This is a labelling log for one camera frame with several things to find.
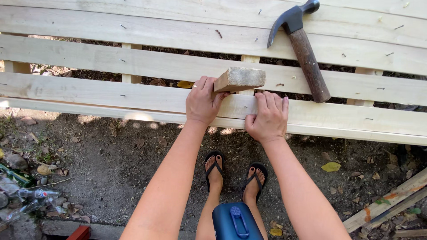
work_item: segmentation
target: foot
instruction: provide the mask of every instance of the foot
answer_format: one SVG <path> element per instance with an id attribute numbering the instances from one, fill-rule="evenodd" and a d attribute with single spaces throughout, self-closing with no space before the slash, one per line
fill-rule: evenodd
<path id="1" fill-rule="evenodd" d="M 219 167 L 222 169 L 222 158 L 220 155 L 211 156 L 209 160 L 205 163 L 205 171 L 207 171 L 215 162 L 218 163 Z M 209 183 L 210 183 L 210 189 L 209 192 L 212 191 L 219 191 L 221 192 L 222 189 L 222 175 L 219 173 L 218 168 L 214 167 L 210 174 L 208 175 Z"/>
<path id="2" fill-rule="evenodd" d="M 264 173 L 259 168 L 257 168 L 255 170 L 254 167 L 251 167 L 251 169 L 249 169 L 249 174 L 248 174 L 248 177 L 246 179 L 250 178 L 254 174 L 255 171 L 256 171 L 256 173 L 258 175 L 258 178 L 260 179 L 261 184 L 264 184 L 264 180 L 265 180 Z M 258 187 L 257 180 L 254 177 L 248 183 L 248 185 L 245 188 L 245 191 L 243 192 L 243 202 L 244 203 L 247 203 L 249 201 L 250 202 L 251 201 L 256 202 L 257 201 L 257 194 L 258 194 L 259 190 L 260 190 L 260 188 Z"/>

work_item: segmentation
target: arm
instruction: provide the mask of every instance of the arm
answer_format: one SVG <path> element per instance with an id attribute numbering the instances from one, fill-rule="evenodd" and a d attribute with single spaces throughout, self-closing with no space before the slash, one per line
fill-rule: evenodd
<path id="1" fill-rule="evenodd" d="M 287 128 L 287 97 L 257 93 L 258 115 L 246 116 L 248 133 L 261 142 L 275 170 L 289 219 L 302 240 L 350 240 L 328 200 L 305 172 L 284 139 Z"/>
<path id="2" fill-rule="evenodd" d="M 229 93 L 212 96 L 216 78 L 201 77 L 186 100 L 187 122 L 150 180 L 121 240 L 177 239 L 200 143 Z"/>

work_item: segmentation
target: flip-flop strap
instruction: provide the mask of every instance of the flip-flop strap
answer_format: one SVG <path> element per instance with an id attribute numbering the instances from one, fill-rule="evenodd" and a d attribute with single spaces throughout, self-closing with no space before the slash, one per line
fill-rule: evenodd
<path id="1" fill-rule="evenodd" d="M 257 180 L 258 183 L 258 187 L 260 188 L 260 192 L 262 192 L 263 190 L 263 185 L 261 184 L 260 179 L 258 178 L 258 174 L 255 172 L 250 178 L 248 178 L 248 180 L 246 180 L 246 184 L 245 187 L 252 181 L 252 179 L 255 177 L 255 179 Z"/>
<path id="2" fill-rule="evenodd" d="M 212 169 L 214 169 L 215 166 L 218 169 L 219 173 L 222 175 L 222 177 L 224 177 L 224 173 L 222 172 L 222 169 L 219 167 L 219 164 L 216 162 L 216 159 L 215 159 L 215 162 L 206 171 L 206 173 L 205 173 L 206 177 L 208 177 L 208 175 L 210 174 Z"/>

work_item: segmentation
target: flip-flop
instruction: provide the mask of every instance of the flip-flop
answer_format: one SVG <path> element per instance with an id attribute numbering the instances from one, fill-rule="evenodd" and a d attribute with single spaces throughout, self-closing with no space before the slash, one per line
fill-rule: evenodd
<path id="1" fill-rule="evenodd" d="M 218 155 L 221 156 L 221 158 L 222 158 L 222 168 L 224 168 L 224 160 L 225 160 L 224 154 L 222 152 L 220 152 L 220 151 L 217 151 L 217 150 L 210 151 L 208 154 L 206 154 L 205 162 L 203 164 L 203 166 L 205 166 L 205 163 L 209 160 L 209 158 L 212 157 L 212 156 L 215 156 L 215 162 L 212 164 L 212 166 L 210 166 L 208 168 L 208 170 L 205 173 L 205 175 L 206 175 L 206 183 L 208 185 L 208 193 L 209 193 L 209 188 L 211 186 L 211 184 L 209 183 L 208 176 L 209 176 L 210 172 L 212 171 L 212 169 L 214 169 L 215 166 L 218 169 L 219 173 L 222 175 L 222 178 L 224 179 L 224 173 L 222 172 L 222 169 L 219 167 L 219 164 L 216 162 L 216 156 L 218 156 Z"/>
<path id="2" fill-rule="evenodd" d="M 254 174 L 253 174 L 252 176 L 250 176 L 250 177 L 246 180 L 246 183 L 245 183 L 245 186 L 243 187 L 243 190 L 245 190 L 246 186 L 247 186 L 247 185 L 252 181 L 252 179 L 255 177 L 255 179 L 257 180 L 257 183 L 258 183 L 258 187 L 260 188 L 260 190 L 258 191 L 258 194 L 257 194 L 257 202 L 258 202 L 258 198 L 259 198 L 259 197 L 260 197 L 260 195 L 261 195 L 261 192 L 262 192 L 262 190 L 263 190 L 263 187 L 264 187 L 264 185 L 267 183 L 267 179 L 268 179 L 268 171 L 267 171 L 266 166 L 265 166 L 263 163 L 261 163 L 261 162 L 253 162 L 253 163 L 248 167 L 248 170 L 246 171 L 246 177 L 248 177 L 249 170 L 251 169 L 251 167 L 254 167 L 254 168 L 255 168 L 255 172 L 254 172 Z M 264 173 L 264 183 L 263 183 L 263 184 L 261 184 L 261 181 L 260 181 L 260 179 L 258 178 L 258 175 L 257 175 L 257 169 L 260 169 L 260 170 Z"/>

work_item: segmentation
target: hand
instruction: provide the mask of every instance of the hand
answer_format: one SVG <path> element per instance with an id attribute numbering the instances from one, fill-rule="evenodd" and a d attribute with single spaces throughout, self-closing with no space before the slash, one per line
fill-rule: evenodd
<path id="1" fill-rule="evenodd" d="M 245 118 L 246 131 L 261 144 L 283 139 L 288 122 L 289 99 L 270 92 L 256 93 L 258 115 Z"/>
<path id="2" fill-rule="evenodd" d="M 194 83 L 185 101 L 187 122 L 197 121 L 207 127 L 215 119 L 222 100 L 230 95 L 229 92 L 214 93 L 215 80 L 214 77 L 202 76 Z"/>

